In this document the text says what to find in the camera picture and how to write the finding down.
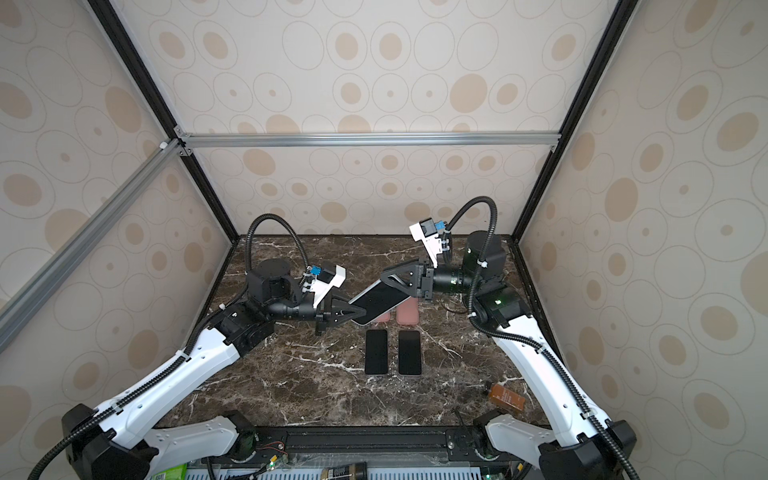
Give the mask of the phone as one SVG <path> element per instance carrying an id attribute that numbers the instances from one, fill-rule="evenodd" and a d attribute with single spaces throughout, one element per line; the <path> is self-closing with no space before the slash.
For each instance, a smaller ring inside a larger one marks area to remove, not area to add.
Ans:
<path id="1" fill-rule="evenodd" d="M 386 375 L 389 371 L 388 332 L 384 329 L 371 329 L 365 336 L 366 375 Z"/>
<path id="2" fill-rule="evenodd" d="M 409 298 L 406 293 L 377 280 L 349 302 L 350 305 L 365 310 L 365 313 L 354 318 L 353 322 L 361 326 L 367 325 Z"/>

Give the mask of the purple smartphone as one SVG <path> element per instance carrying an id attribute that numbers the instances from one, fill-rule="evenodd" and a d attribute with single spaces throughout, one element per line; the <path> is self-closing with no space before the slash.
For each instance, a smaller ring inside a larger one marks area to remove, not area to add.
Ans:
<path id="1" fill-rule="evenodd" d="M 398 334 L 398 373 L 404 376 L 422 374 L 422 350 L 420 332 L 401 330 Z"/>

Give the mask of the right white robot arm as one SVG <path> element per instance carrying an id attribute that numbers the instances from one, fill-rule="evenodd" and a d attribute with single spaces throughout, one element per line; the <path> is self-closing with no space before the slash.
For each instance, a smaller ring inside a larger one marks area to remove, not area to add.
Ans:
<path id="1" fill-rule="evenodd" d="M 488 226 L 470 235 L 461 264 L 454 265 L 452 229 L 478 204 L 489 209 Z M 507 254 L 497 223 L 495 201 L 479 196 L 447 223 L 427 218 L 410 225 L 412 238 L 423 244 L 428 257 L 383 271 L 381 284 L 408 298 L 460 295 L 471 326 L 490 337 L 522 374 L 549 425 L 536 427 L 509 414 L 497 416 L 481 428 L 494 450 L 519 458 L 546 479 L 638 478 L 630 461 L 637 442 L 632 427 L 612 420 L 578 385 L 530 307 L 506 282 Z"/>

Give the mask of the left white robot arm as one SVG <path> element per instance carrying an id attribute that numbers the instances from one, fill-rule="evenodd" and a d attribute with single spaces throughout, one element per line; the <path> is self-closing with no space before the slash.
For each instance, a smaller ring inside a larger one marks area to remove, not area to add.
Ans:
<path id="1" fill-rule="evenodd" d="M 281 225 L 293 239 L 304 270 L 291 274 L 280 258 L 252 263 L 253 236 L 266 221 Z M 64 437 L 31 469 L 39 479 L 65 454 L 81 479 L 144 479 L 168 451 L 164 441 L 151 442 L 155 424 L 192 390 L 244 357 L 273 334 L 278 321 L 309 321 L 317 333 L 366 314 L 340 289 L 344 268 L 310 263 L 291 225 L 274 213 L 256 217 L 245 238 L 245 284 L 229 302 L 201 320 L 183 346 L 145 378 L 95 408 L 78 404 L 62 418 Z"/>

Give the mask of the amber bottle black cap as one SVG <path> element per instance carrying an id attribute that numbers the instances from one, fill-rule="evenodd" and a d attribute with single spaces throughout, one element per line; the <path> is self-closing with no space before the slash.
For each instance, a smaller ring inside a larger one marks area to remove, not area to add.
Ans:
<path id="1" fill-rule="evenodd" d="M 498 383 L 491 385 L 488 399 L 505 411 L 523 412 L 525 409 L 526 399 L 523 396 Z"/>

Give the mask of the dark bottle at front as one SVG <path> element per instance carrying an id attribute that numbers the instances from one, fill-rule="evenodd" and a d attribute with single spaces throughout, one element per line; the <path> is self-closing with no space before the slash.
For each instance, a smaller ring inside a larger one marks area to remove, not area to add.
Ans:
<path id="1" fill-rule="evenodd" d="M 368 468 L 366 462 L 357 462 L 340 466 L 328 467 L 322 470 L 321 480 L 367 480 Z"/>

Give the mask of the green packet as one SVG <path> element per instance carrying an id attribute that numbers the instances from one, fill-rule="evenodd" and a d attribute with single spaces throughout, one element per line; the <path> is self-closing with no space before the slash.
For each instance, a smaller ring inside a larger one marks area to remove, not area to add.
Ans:
<path id="1" fill-rule="evenodd" d="M 182 464 L 153 475 L 151 480 L 185 480 L 186 475 L 187 465 Z"/>

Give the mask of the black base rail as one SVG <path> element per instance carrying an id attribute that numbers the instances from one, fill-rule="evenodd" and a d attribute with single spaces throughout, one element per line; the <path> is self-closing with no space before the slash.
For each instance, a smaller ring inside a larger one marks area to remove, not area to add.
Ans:
<path id="1" fill-rule="evenodd" d="M 116 429 L 104 428 L 83 450 L 89 479 L 144 479 L 172 467 L 205 459 L 272 467 L 272 458 L 308 454 L 437 453 L 451 462 L 493 464 L 519 460 L 547 479 L 620 479 L 636 443 L 624 421 L 572 444 L 554 433 L 508 415 L 463 427 L 312 427 L 256 428 L 237 415 L 219 416 L 184 427 L 149 430 L 130 445 Z"/>

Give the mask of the silver aluminium back rail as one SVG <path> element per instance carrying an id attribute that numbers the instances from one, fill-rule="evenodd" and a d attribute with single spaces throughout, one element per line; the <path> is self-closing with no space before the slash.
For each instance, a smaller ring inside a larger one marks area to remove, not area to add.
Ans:
<path id="1" fill-rule="evenodd" d="M 557 145 L 554 131 L 185 134 L 192 148 Z"/>

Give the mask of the silver aluminium rail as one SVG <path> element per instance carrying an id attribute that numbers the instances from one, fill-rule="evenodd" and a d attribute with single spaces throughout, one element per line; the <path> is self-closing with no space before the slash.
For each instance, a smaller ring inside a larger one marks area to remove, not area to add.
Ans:
<path id="1" fill-rule="evenodd" d="M 557 145 L 554 131 L 185 134 L 192 148 Z"/>
<path id="2" fill-rule="evenodd" d="M 20 289 L 1 311 L 1 349 L 6 350 L 63 282 L 119 222 L 154 181 L 181 143 L 168 139 Z"/>

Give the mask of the silver aluminium left rail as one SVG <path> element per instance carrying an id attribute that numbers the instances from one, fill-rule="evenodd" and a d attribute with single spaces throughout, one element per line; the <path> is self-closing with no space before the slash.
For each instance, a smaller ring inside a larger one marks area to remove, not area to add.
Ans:
<path id="1" fill-rule="evenodd" d="M 20 289 L 1 311 L 1 349 L 6 350 L 63 282 L 119 222 L 154 181 L 181 143 L 168 139 Z"/>

